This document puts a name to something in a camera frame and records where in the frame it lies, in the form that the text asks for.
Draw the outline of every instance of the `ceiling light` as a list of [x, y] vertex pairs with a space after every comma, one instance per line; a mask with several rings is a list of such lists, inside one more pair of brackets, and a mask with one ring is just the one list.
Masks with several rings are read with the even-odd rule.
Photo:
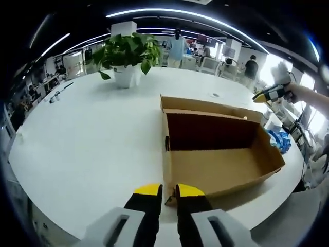
[[178, 10], [178, 9], [164, 9], [164, 8], [145, 8], [145, 9], [132, 9], [132, 10], [127, 10], [127, 11], [122, 11], [122, 12], [117, 12], [114, 14], [109, 14], [106, 17], [107, 18], [111, 18], [111, 17], [115, 17], [115, 16], [119, 16], [119, 15], [124, 15], [124, 14], [129, 14], [129, 13], [136, 13], [136, 12], [144, 12], [144, 11], [165, 11], [165, 12], [175, 12], [175, 13], [182, 13], [182, 14], [188, 14], [188, 15], [192, 15], [192, 16], [197, 16], [200, 18], [204, 18], [206, 20], [218, 23], [220, 25], [223, 25], [225, 27], [228, 27], [234, 31], [236, 31], [237, 33], [241, 34], [242, 36], [246, 37], [247, 39], [249, 39], [250, 41], [252, 41], [254, 44], [256, 44], [258, 47], [260, 47], [261, 49], [263, 49], [266, 53], [269, 54], [268, 50], [263, 47], [260, 43], [258, 43], [256, 40], [254, 40], [252, 37], [248, 36], [247, 34], [245, 34], [244, 32], [241, 32], [240, 30], [236, 29], [235, 27], [232, 27], [224, 22], [221, 22], [217, 19], [202, 15], [202, 14], [198, 14], [198, 13], [194, 13], [194, 12], [189, 12], [189, 11], [185, 11], [185, 10]]
[[77, 52], [77, 53], [74, 53], [73, 55], [72, 55], [72, 57], [76, 57], [76, 56], [78, 56], [78, 55], [80, 55], [81, 54], [81, 52], [79, 51], [79, 52]]
[[82, 45], [82, 44], [84, 44], [84, 43], [87, 43], [88, 41], [95, 40], [95, 39], [98, 39], [98, 38], [100, 38], [100, 37], [104, 37], [104, 36], [107, 36], [107, 35], [110, 35], [110, 34], [111, 34], [111, 33], [106, 33], [106, 34], [99, 35], [99, 36], [97, 36], [97, 37], [91, 38], [91, 39], [89, 39], [89, 40], [86, 40], [86, 41], [84, 41], [84, 42], [81, 42], [80, 44], [77, 44], [77, 45], [75, 45], [75, 46], [72, 46], [70, 49], [64, 51], [63, 54], [67, 53], [68, 51], [70, 51], [70, 50], [72, 50], [72, 49], [74, 49], [74, 48], [76, 48], [76, 47], [78, 47], [78, 46], [80, 46], [80, 45]]
[[202, 26], [206, 26], [206, 27], [210, 27], [211, 29], [214, 29], [218, 32], [221, 32], [221, 33], [224, 33], [224, 34], [227, 34], [233, 38], [235, 38], [236, 40], [239, 40], [241, 43], [245, 44], [248, 48], [251, 48], [251, 45], [249, 45], [247, 42], [239, 39], [238, 37], [232, 35], [231, 33], [229, 32], [225, 32], [219, 28], [216, 28], [216, 27], [213, 27], [213, 26], [210, 26], [210, 25], [207, 25], [207, 24], [204, 24], [204, 23], [201, 23], [201, 22], [195, 22], [195, 21], [192, 21], [192, 20], [188, 20], [188, 19], [182, 19], [182, 18], [177, 18], [177, 17], [168, 17], [168, 16], [142, 16], [142, 17], [134, 17], [134, 19], [145, 19], [145, 18], [162, 18], [162, 19], [174, 19], [174, 20], [181, 20], [181, 21], [186, 21], [186, 22], [192, 22], [192, 23], [195, 23], [195, 24], [199, 24], [199, 25], [202, 25]]
[[53, 43], [51, 46], [48, 47], [48, 49], [46, 49], [42, 54], [41, 57], [43, 57], [47, 52], [49, 52], [54, 46], [56, 46], [58, 43], [60, 43], [63, 39], [67, 38], [70, 36], [70, 33], [64, 35], [63, 37], [61, 37], [59, 40], [57, 40], [55, 43]]
[[309, 41], [310, 41], [310, 44], [312, 45], [312, 48], [313, 48], [313, 51], [314, 51], [315, 57], [317, 58], [317, 60], [318, 60], [318, 62], [319, 62], [319, 59], [320, 59], [319, 52], [318, 52], [318, 50], [316, 49], [315, 45], [313, 44], [312, 40], [309, 40]]
[[[163, 32], [150, 32], [150, 33], [146, 33], [146, 34], [172, 36], [172, 33], [163, 33]], [[184, 38], [187, 38], [187, 39], [197, 40], [197, 38], [195, 38], [195, 37], [190, 37], [190, 36], [185, 36], [185, 35], [181, 35], [181, 36], [184, 37]]]
[[[145, 27], [145, 28], [137, 28], [137, 30], [168, 30], [168, 31], [175, 31], [175, 29], [173, 29], [173, 28], [161, 28], [161, 27]], [[191, 32], [191, 31], [186, 31], [186, 30], [182, 30], [182, 32], [188, 32], [188, 33], [192, 33], [192, 34], [195, 34], [195, 35], [205, 36], [205, 37], [208, 37], [208, 38], [214, 39], [214, 40], [216, 40], [216, 41], [219, 41], [219, 42], [221, 42], [221, 43], [225, 43], [225, 42], [223, 42], [222, 40], [216, 39], [216, 38], [214, 38], [214, 37], [210, 37], [210, 36], [205, 35], [205, 34], [202, 34], [202, 33]]]
[[96, 41], [96, 42], [93, 42], [93, 43], [87, 44], [87, 45], [85, 45], [85, 46], [82, 47], [82, 48], [86, 48], [86, 47], [88, 47], [88, 46], [95, 45], [95, 44], [100, 43], [100, 42], [103, 42], [103, 41], [102, 41], [102, 40], [99, 40], [99, 41]]

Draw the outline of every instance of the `potted plant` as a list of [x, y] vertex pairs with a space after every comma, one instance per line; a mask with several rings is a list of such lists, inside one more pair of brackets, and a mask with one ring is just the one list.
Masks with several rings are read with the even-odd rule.
[[153, 35], [133, 33], [116, 35], [105, 40], [105, 46], [93, 54], [92, 61], [104, 80], [111, 77], [101, 67], [113, 69], [116, 83], [121, 88], [138, 85], [141, 72], [145, 75], [156, 65], [161, 51]]

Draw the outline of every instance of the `white flower pot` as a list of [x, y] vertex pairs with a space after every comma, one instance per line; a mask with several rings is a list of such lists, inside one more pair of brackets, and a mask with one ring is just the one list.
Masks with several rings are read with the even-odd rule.
[[121, 89], [128, 89], [133, 86], [138, 86], [142, 71], [140, 64], [136, 66], [128, 65], [127, 68], [124, 66], [117, 66], [117, 71], [114, 71], [114, 78], [117, 87]]

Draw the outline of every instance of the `black shirt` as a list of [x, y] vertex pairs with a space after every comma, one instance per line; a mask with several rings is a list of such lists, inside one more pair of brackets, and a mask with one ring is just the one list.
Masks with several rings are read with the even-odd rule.
[[18, 105], [18, 107], [15, 109], [14, 113], [12, 114], [10, 120], [12, 126], [14, 127], [14, 130], [17, 131], [25, 120], [24, 106]]
[[254, 80], [256, 78], [257, 71], [258, 71], [258, 64], [256, 63], [256, 61], [249, 60], [246, 63], [245, 76]]
[[36, 95], [36, 90], [34, 90], [34, 89], [30, 89], [30, 90], [29, 90], [29, 95], [30, 95], [31, 97], [33, 97], [33, 95]]

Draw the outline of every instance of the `led strip light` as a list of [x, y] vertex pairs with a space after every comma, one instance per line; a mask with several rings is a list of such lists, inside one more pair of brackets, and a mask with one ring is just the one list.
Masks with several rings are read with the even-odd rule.
[[51, 46], [49, 46], [42, 54], [41, 56], [36, 59], [35, 63], [39, 61], [39, 59], [41, 57], [43, 57], [44, 55], [46, 55], [47, 52], [49, 52], [51, 49], [53, 49], [58, 43], [60, 43], [63, 39], [67, 38], [70, 36], [70, 33], [67, 33], [66, 35], [64, 35], [63, 37], [61, 37], [59, 40], [57, 40], [55, 43], [53, 43]]
[[221, 22], [217, 19], [202, 15], [202, 14], [198, 14], [198, 13], [194, 13], [194, 12], [189, 12], [189, 11], [185, 11], [185, 10], [178, 10], [178, 9], [165, 9], [165, 8], [144, 8], [144, 9], [132, 9], [132, 10], [127, 10], [127, 11], [121, 11], [121, 12], [117, 12], [117, 13], [113, 13], [113, 14], [109, 14], [106, 17], [107, 18], [111, 18], [111, 17], [115, 17], [115, 16], [120, 16], [120, 15], [124, 15], [124, 14], [130, 14], [130, 13], [138, 13], [138, 12], [145, 12], [145, 11], [164, 11], [164, 12], [174, 12], [174, 13], [182, 13], [182, 14], [188, 14], [188, 15], [192, 15], [192, 16], [197, 16], [215, 23], [218, 23], [220, 25], [223, 25], [227, 28], [230, 28], [231, 30], [236, 31], [237, 33], [241, 34], [242, 36], [246, 37], [247, 39], [249, 39], [250, 41], [252, 41], [255, 45], [257, 45], [259, 48], [263, 49], [267, 54], [269, 54], [269, 51], [263, 47], [260, 43], [258, 43], [256, 40], [254, 40], [252, 37], [248, 36], [247, 34], [245, 34], [244, 32], [224, 23]]
[[[223, 34], [226, 34], [226, 35], [229, 35], [233, 38], [235, 38], [236, 40], [239, 40], [241, 43], [243, 43], [244, 45], [246, 45], [248, 48], [251, 48], [251, 45], [249, 45], [247, 42], [239, 39], [238, 37], [232, 35], [231, 33], [229, 32], [226, 32], [226, 31], [223, 31], [219, 28], [216, 28], [216, 27], [213, 27], [213, 26], [210, 26], [210, 25], [207, 25], [207, 24], [204, 24], [204, 23], [201, 23], [201, 22], [193, 22], [191, 20], [188, 20], [188, 19], [182, 19], [182, 18], [177, 18], [177, 17], [168, 17], [168, 16], [159, 16], [160, 18], [163, 18], [163, 19], [174, 19], [174, 20], [181, 20], [181, 21], [186, 21], [186, 22], [190, 22], [190, 23], [196, 23], [196, 24], [199, 24], [199, 25], [202, 25], [202, 26], [206, 26], [206, 27], [210, 27], [211, 29], [214, 29], [218, 32], [221, 32]], [[146, 19], [146, 18], [158, 18], [157, 16], [141, 16], [141, 17], [134, 17], [133, 19]]]
[[99, 41], [95, 41], [93, 43], [87, 44], [87, 45], [83, 46], [82, 48], [86, 48], [88, 46], [95, 45], [95, 44], [100, 43], [100, 42], [103, 42], [103, 40], [99, 40]]
[[[175, 31], [175, 29], [173, 29], [173, 28], [161, 28], [161, 27], [145, 27], [145, 28], [137, 28], [137, 30], [168, 30], [168, 31]], [[195, 35], [205, 36], [205, 37], [208, 37], [208, 38], [217, 40], [218, 42], [225, 43], [222, 40], [216, 39], [214, 37], [210, 37], [210, 36], [205, 35], [205, 34], [201, 34], [201, 33], [197, 33], [197, 32], [191, 32], [191, 31], [186, 31], [186, 30], [182, 30], [182, 32], [188, 32], [188, 33], [192, 33], [192, 34], [195, 34]]]
[[66, 51], [63, 52], [63, 54], [69, 52], [70, 50], [72, 50], [72, 49], [74, 49], [74, 48], [76, 48], [76, 47], [78, 47], [78, 46], [80, 46], [80, 45], [83, 45], [84, 43], [86, 43], [86, 42], [88, 42], [88, 41], [95, 40], [95, 39], [98, 39], [98, 38], [100, 38], [100, 37], [104, 37], [104, 36], [107, 36], [107, 35], [110, 35], [110, 34], [111, 34], [111, 33], [106, 33], [106, 34], [99, 35], [99, 36], [97, 36], [97, 37], [91, 38], [91, 39], [89, 39], [89, 40], [86, 40], [86, 41], [84, 41], [84, 42], [81, 42], [80, 44], [77, 44], [77, 45], [75, 45], [75, 46], [72, 46], [70, 49], [67, 49]]

